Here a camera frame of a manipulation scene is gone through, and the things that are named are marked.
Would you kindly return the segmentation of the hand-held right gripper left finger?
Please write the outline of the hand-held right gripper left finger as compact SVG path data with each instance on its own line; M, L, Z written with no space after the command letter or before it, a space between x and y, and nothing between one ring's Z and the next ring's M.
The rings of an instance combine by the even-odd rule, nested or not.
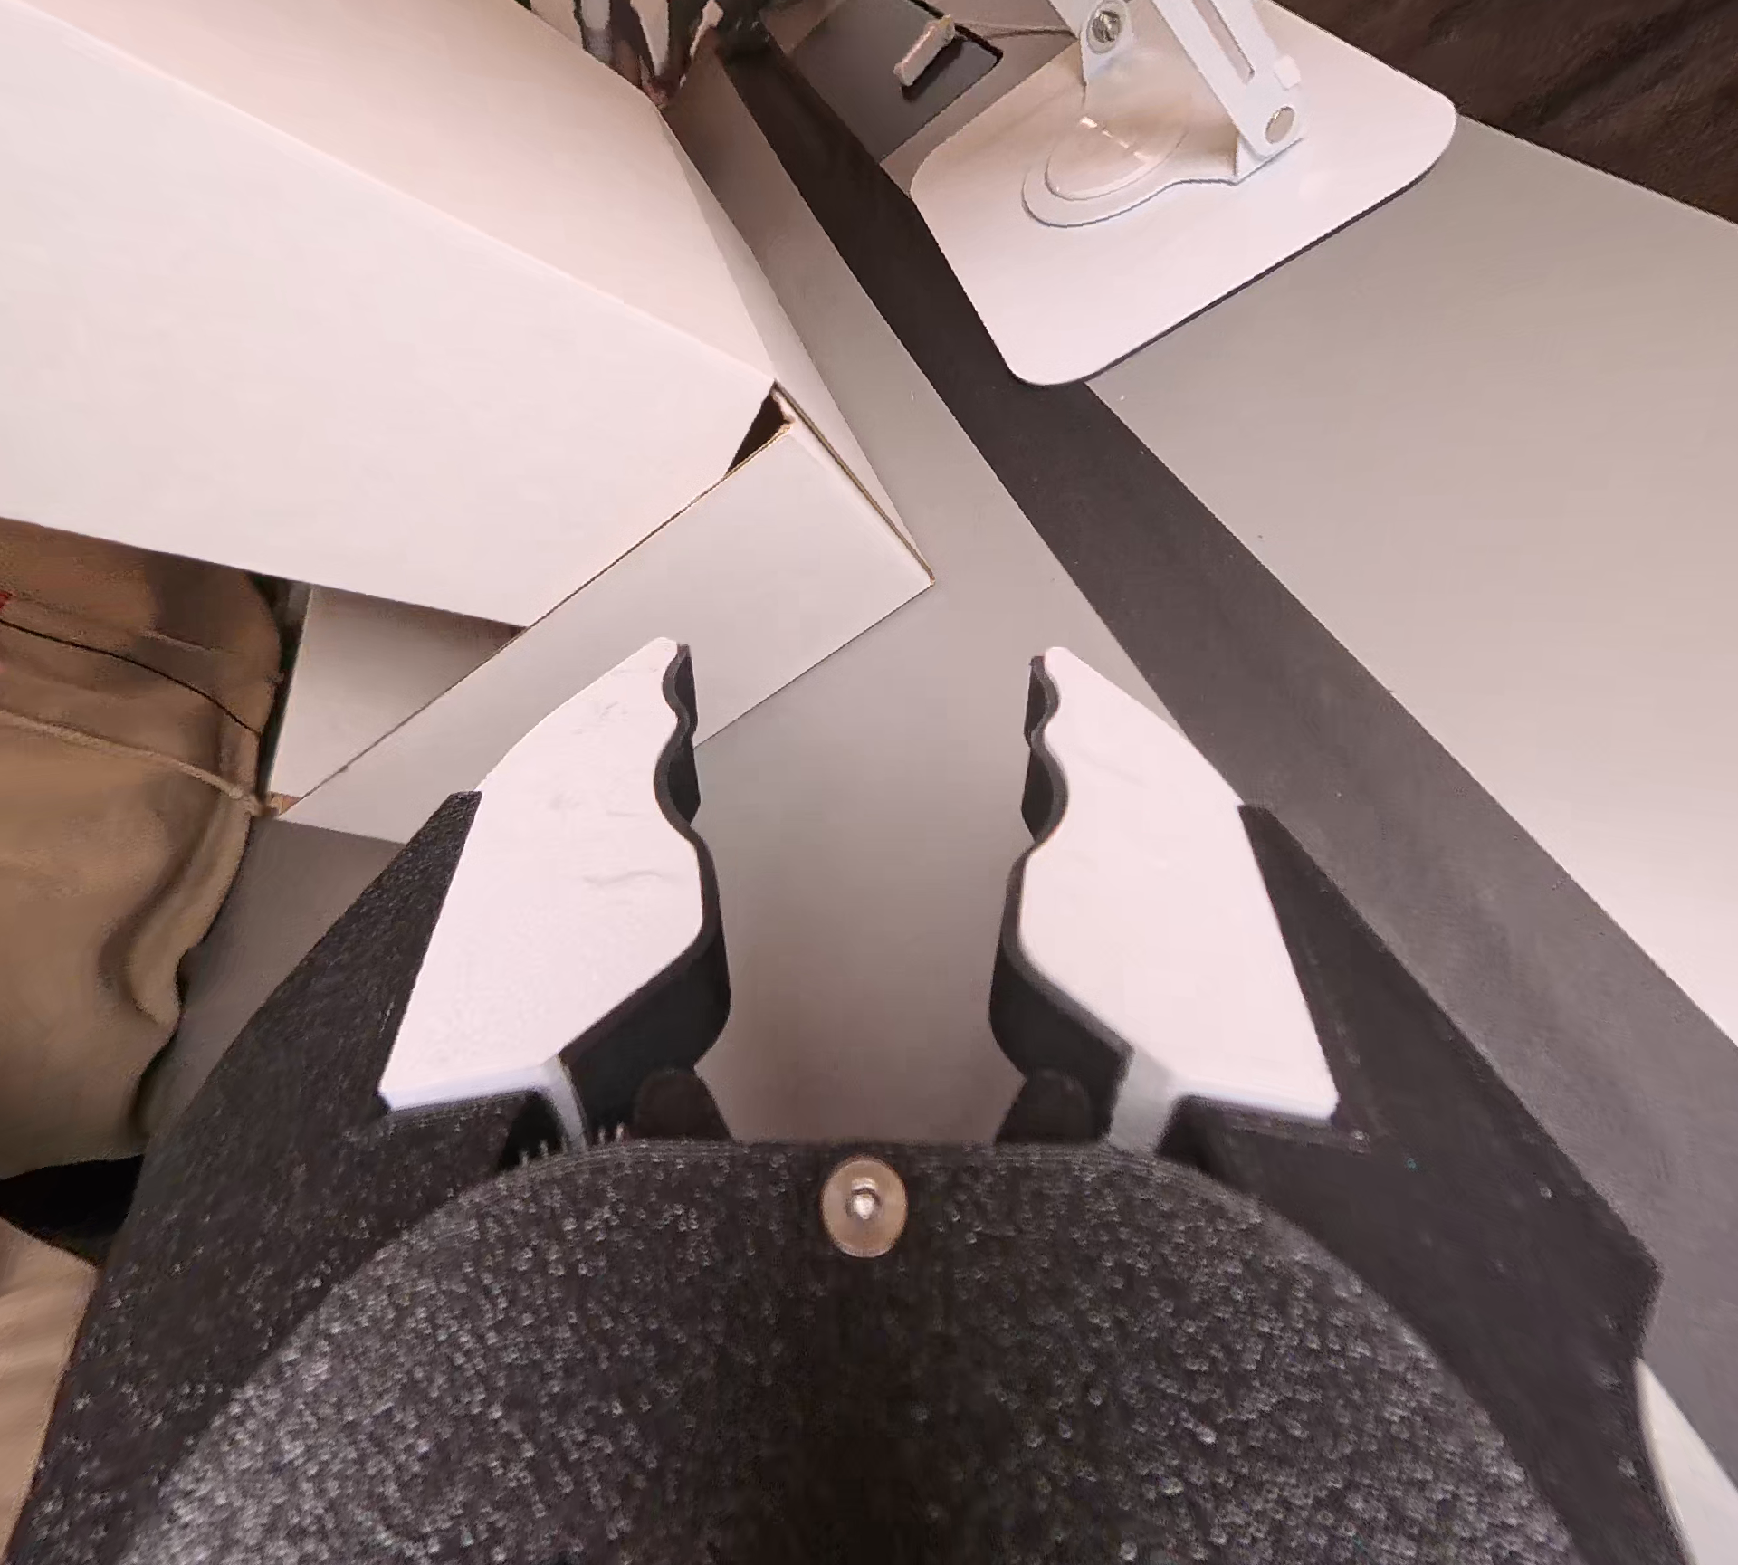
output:
M653 640L481 779L376 1083L392 1127L528 1109L559 1147L626 1138L729 1013L689 649Z

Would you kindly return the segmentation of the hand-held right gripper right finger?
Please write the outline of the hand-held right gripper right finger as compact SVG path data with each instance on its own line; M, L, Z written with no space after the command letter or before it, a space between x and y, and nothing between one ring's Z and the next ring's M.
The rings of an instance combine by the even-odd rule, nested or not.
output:
M1022 1076L1071 1078L1087 1136L1154 1152L1205 1101L1328 1125L1337 1087L1245 806L1183 734L1064 647L1031 660L1029 842L988 1020Z

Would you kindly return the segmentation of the white cardboard box with lid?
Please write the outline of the white cardboard box with lid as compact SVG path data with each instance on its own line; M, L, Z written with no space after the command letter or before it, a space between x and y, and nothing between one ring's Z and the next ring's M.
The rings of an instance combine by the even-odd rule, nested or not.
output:
M3 0L3 516L515 627L292 795L401 842L644 643L696 741L932 585L651 102L508 0Z

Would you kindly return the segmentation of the person's beige trousers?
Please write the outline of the person's beige trousers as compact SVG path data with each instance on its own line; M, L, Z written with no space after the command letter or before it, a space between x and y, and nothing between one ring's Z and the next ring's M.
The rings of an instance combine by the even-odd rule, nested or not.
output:
M126 1163L180 971L258 813L282 643L256 582L1 527L3 1190Z

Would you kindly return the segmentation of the white metal board stand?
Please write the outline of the white metal board stand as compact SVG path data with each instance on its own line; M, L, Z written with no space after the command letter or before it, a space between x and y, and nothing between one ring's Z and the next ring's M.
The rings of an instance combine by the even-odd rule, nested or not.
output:
M1413 187L1444 94L1270 0L1044 0L1067 45L912 158L1008 370L1084 381Z

